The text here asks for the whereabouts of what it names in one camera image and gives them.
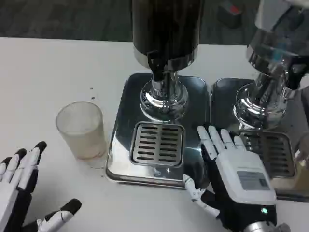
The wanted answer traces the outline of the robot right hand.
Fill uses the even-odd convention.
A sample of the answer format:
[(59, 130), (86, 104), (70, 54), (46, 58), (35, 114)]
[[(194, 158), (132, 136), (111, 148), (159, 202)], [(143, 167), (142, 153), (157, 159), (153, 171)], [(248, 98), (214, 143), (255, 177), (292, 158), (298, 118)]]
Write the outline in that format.
[(183, 175), (191, 200), (231, 232), (272, 232), (277, 225), (276, 192), (258, 154), (242, 139), (213, 125), (198, 126), (202, 157), (212, 190)]

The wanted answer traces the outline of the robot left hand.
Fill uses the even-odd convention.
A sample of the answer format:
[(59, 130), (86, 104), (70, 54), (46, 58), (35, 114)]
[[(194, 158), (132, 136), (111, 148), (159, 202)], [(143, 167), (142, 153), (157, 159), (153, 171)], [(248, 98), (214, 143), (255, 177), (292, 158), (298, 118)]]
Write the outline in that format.
[(32, 194), (37, 185), (38, 165), (47, 143), (40, 141), (27, 151), (19, 149), (0, 163), (0, 230), (2, 232), (57, 232), (82, 207), (72, 199), (43, 219), (24, 225)]

